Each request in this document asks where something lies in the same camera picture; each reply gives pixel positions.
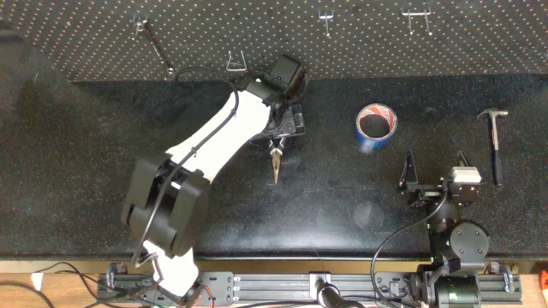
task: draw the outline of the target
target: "black tabletop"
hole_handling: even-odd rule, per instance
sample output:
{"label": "black tabletop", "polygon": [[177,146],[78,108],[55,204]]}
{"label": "black tabletop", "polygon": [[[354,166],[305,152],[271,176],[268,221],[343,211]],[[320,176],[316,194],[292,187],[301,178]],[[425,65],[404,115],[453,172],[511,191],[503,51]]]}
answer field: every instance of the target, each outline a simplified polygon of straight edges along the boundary
{"label": "black tabletop", "polygon": [[[191,135],[229,88],[69,84],[48,74],[0,80],[0,257],[128,258],[134,242],[120,212],[135,159]],[[425,184],[438,183],[463,150],[485,185],[462,215],[490,233],[489,256],[545,258],[547,99],[548,79],[538,75],[314,80],[302,100],[307,133],[288,142],[278,184],[265,142],[244,145],[212,184],[195,257],[370,258],[425,215],[395,193],[407,150]],[[384,149],[363,154],[354,121],[371,103],[389,105],[398,128]],[[509,111],[498,119],[501,190],[491,182],[487,120],[476,118],[489,107]],[[398,235],[384,256],[428,251],[420,227]]]}

